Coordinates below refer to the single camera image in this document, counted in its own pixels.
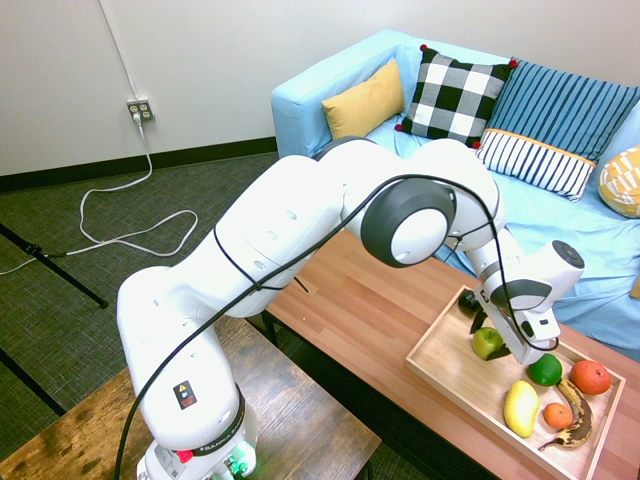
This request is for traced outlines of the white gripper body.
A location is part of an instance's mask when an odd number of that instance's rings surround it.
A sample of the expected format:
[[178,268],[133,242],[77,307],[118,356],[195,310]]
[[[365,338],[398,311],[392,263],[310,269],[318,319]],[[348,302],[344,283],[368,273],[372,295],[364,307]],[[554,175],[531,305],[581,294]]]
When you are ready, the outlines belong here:
[[494,327],[501,335],[511,355],[521,365],[531,365],[538,361],[544,354],[543,351],[529,346],[522,336],[516,331],[516,327],[493,305],[487,306],[487,314]]

